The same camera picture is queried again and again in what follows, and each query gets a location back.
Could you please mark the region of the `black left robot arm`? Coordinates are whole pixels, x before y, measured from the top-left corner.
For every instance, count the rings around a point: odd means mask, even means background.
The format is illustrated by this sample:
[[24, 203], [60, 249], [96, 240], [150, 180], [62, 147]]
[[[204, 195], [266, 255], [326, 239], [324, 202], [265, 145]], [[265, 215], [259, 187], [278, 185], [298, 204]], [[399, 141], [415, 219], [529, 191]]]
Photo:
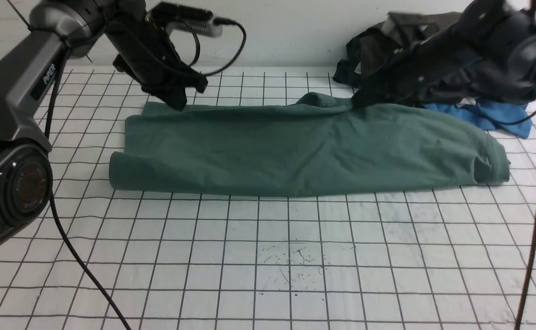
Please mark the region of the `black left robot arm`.
[[166, 26], [143, 0], [43, 0], [29, 17], [29, 35], [0, 60], [0, 245], [46, 208], [54, 175], [48, 134], [35, 121], [50, 96], [56, 104], [65, 65], [88, 54], [104, 35], [118, 52], [115, 69], [177, 110], [186, 88], [203, 92], [207, 78], [183, 62]]

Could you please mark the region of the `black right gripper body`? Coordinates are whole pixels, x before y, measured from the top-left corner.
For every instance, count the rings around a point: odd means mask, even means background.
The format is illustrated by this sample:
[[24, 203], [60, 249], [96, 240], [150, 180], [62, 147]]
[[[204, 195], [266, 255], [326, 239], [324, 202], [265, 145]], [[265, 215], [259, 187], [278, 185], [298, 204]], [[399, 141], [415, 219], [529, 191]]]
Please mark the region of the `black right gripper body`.
[[422, 107], [421, 90], [427, 83], [425, 71], [431, 67], [428, 56], [432, 44], [414, 44], [394, 52], [374, 73], [364, 77], [358, 92], [351, 98], [354, 108], [377, 103]]

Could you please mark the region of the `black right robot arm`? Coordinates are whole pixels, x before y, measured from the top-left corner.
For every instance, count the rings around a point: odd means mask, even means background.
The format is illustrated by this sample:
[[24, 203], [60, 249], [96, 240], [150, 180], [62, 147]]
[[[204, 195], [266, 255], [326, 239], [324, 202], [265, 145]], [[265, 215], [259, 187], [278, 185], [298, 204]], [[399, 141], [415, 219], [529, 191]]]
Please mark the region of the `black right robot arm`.
[[474, 0], [459, 20], [404, 47], [352, 96], [354, 107], [396, 103], [438, 79], [487, 60], [513, 83], [536, 88], [536, 0], [514, 10], [504, 0]]

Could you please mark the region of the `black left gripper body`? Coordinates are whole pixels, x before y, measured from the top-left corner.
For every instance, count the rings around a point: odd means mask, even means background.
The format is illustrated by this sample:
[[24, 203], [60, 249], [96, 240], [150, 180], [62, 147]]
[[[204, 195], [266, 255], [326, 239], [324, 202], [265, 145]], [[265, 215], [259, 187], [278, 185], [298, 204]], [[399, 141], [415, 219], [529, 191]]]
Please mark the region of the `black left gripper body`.
[[187, 103], [186, 89], [194, 88], [197, 92], [205, 92], [208, 80], [184, 66], [183, 62], [178, 64], [178, 67], [168, 69], [164, 66], [165, 62], [143, 51], [118, 54], [113, 61], [113, 67], [134, 79], [143, 92], [158, 98], [174, 110], [182, 111]]

